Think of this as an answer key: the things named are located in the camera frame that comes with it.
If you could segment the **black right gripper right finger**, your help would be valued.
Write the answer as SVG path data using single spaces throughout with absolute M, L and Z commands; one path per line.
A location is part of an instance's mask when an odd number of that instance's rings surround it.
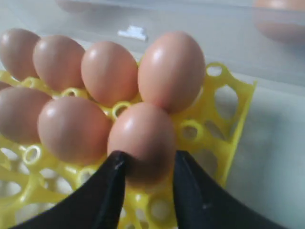
M 173 199 L 180 229 L 280 229 L 232 197 L 187 152 L 178 150 Z

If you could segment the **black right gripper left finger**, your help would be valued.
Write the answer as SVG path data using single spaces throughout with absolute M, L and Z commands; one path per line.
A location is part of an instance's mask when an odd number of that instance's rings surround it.
M 126 153 L 114 151 L 76 191 L 17 229 L 116 229 L 125 194 Z

